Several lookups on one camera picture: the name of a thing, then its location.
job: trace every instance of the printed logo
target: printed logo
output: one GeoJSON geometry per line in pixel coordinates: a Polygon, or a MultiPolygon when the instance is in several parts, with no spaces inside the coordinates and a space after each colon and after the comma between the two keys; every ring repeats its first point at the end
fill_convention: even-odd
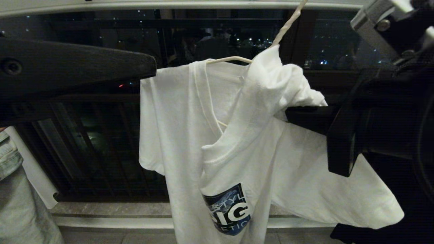
{"type": "Polygon", "coordinates": [[[215,196],[203,195],[214,226],[223,234],[239,234],[250,220],[250,209],[241,183],[215,196]]]}

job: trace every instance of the black fabric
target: black fabric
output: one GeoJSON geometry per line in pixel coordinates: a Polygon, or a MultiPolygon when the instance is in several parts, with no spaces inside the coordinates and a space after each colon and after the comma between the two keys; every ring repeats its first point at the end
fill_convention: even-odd
{"type": "Polygon", "coordinates": [[[330,237],[347,244],[434,243],[434,206],[420,188],[411,161],[373,153],[365,156],[405,216],[399,223],[378,230],[338,224],[330,237]]]}

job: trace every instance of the white t-shirt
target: white t-shirt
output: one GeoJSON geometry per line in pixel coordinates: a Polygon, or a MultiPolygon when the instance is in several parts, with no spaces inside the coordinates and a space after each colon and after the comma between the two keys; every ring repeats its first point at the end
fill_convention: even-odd
{"type": "Polygon", "coordinates": [[[278,50],[275,46],[262,52],[249,66],[201,61],[160,69],[156,77],[142,80],[139,160],[144,168],[166,175],[178,243],[263,243],[272,198],[294,214],[325,222],[376,227],[370,224],[380,221],[385,226],[403,217],[366,160],[359,160],[359,167],[369,175],[355,180],[333,175],[326,166],[317,172],[319,178],[309,170],[308,165],[327,165],[325,140],[293,138],[292,130],[307,130],[294,129],[273,115],[288,106],[326,103],[310,89],[300,67],[281,64],[278,50]],[[301,144],[294,145],[295,139],[301,144]],[[300,149],[315,143],[319,153],[300,149]],[[299,184],[298,179],[308,177],[312,185],[299,184]],[[365,184],[371,189],[362,195],[352,192],[365,184]],[[327,186],[343,191],[324,197],[327,186]],[[301,192],[312,196],[292,199],[301,192]],[[371,222],[357,222],[359,218],[371,222]]]}

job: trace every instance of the person's leg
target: person's leg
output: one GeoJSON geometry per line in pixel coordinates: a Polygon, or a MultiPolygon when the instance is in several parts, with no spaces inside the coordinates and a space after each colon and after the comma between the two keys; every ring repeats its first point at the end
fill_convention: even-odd
{"type": "Polygon", "coordinates": [[[59,228],[22,166],[0,181],[0,243],[63,244],[59,228]]]}

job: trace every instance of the clothes hanger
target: clothes hanger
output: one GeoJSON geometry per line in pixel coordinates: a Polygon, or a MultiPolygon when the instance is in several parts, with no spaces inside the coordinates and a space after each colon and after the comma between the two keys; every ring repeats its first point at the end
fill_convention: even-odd
{"type": "MultiPolygon", "coordinates": [[[[273,43],[271,44],[270,47],[273,47],[273,46],[278,45],[280,43],[280,41],[282,40],[282,38],[286,34],[286,32],[291,28],[291,26],[298,19],[298,17],[300,17],[300,15],[301,15],[301,9],[303,9],[303,7],[306,5],[306,3],[307,3],[307,0],[302,0],[300,2],[300,4],[297,6],[297,8],[294,11],[294,13],[289,18],[289,20],[280,29],[279,33],[274,38],[273,43]]],[[[222,58],[222,59],[211,60],[211,61],[208,61],[207,64],[228,62],[228,61],[234,61],[234,60],[245,62],[245,63],[252,63],[253,62],[250,59],[246,59],[246,58],[243,58],[243,57],[240,57],[240,56],[232,56],[232,57],[226,57],[226,58],[222,58]]],[[[225,123],[223,123],[223,122],[221,122],[219,120],[217,120],[217,123],[220,124],[220,125],[223,125],[224,127],[227,127],[227,124],[225,124],[225,123]]]]}

